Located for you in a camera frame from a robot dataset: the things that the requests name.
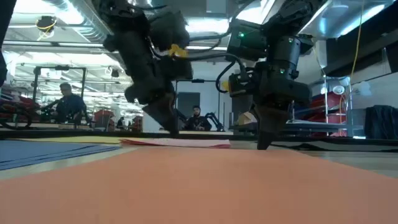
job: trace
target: floor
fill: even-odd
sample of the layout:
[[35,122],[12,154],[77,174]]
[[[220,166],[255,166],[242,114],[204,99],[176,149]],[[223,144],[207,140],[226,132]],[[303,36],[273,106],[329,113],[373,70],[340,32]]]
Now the floor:
[[[46,162],[32,166],[18,167],[15,169],[0,171],[0,180],[24,175],[34,174],[38,172],[55,170],[63,167],[74,166],[86,162],[92,162],[99,159],[105,159],[115,155],[127,153],[142,147],[124,147],[122,149],[110,152],[102,152],[89,156],[81,156],[60,161]],[[232,142],[233,149],[255,149],[256,143],[246,141]],[[370,170],[378,174],[387,175],[398,178],[398,153],[389,152],[315,152],[301,151],[301,153],[309,156],[327,159],[329,161],[346,164],[348,166],[360,169]]]

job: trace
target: orange surface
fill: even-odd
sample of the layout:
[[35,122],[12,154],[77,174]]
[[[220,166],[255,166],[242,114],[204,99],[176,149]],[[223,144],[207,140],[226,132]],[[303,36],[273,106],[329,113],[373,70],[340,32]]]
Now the orange surface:
[[288,150],[140,149],[0,182],[0,223],[396,224],[398,180]]

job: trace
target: blue mat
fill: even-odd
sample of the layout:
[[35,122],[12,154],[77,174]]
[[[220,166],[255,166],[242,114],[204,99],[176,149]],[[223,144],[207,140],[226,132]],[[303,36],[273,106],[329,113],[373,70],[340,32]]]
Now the blue mat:
[[57,142],[0,141],[0,170],[112,151],[119,146]]

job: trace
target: ceiling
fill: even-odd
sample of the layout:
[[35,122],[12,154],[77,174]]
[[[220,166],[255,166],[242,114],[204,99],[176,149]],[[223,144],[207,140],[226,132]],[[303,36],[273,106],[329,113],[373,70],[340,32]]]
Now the ceiling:
[[[64,10],[58,4],[63,3]],[[167,4],[177,7],[187,20],[186,29],[191,36],[224,33],[228,29],[228,18],[237,10],[236,0],[129,0],[140,6],[159,6]],[[261,24],[275,14],[284,0],[257,0],[244,10],[238,19]],[[369,19],[380,10],[389,6],[392,0],[366,0],[363,20]],[[302,33],[313,34],[317,39],[337,38],[354,29],[359,24],[362,0],[328,0],[303,29]],[[50,35],[44,35],[36,28],[36,21],[41,16],[57,17],[57,25]],[[109,29],[93,13],[90,0],[17,0],[17,5],[6,34],[6,40],[101,43]],[[226,47],[228,37],[224,38],[220,47]],[[194,42],[194,46],[211,46],[213,40]],[[123,73],[123,61],[118,54],[110,54],[105,49],[81,47],[28,47],[5,45],[9,62],[16,67],[13,85],[30,87],[33,79],[33,68],[36,65],[70,65],[87,67],[87,83],[85,101],[88,105],[125,108],[122,111],[141,113],[138,104],[127,104],[123,97],[124,89],[131,84],[131,79]],[[319,64],[313,54],[300,59],[300,74],[314,74],[319,71]],[[193,62],[194,78],[214,80],[227,63]],[[119,70],[119,78],[111,78],[109,67]],[[43,103],[59,98],[59,82],[65,79],[75,83],[76,92],[80,91],[82,79],[80,71],[43,72],[40,82],[40,95]]]

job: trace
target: person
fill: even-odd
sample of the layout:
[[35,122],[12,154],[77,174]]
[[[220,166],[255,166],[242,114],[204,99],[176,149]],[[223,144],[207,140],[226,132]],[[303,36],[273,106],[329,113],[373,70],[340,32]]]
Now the person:
[[210,131],[211,124],[204,116],[200,116],[201,109],[199,106],[193,106],[192,117],[188,119],[186,130],[189,131]]
[[123,121],[124,121],[124,117],[121,117],[121,118],[119,119],[118,123],[116,124],[116,127],[117,127],[117,128],[124,128]]
[[83,99],[72,93],[72,87],[69,83],[62,83],[60,89],[63,97],[57,100],[57,107],[52,114],[56,122],[64,123],[73,119],[76,123],[80,123],[83,113],[88,121],[86,105]]

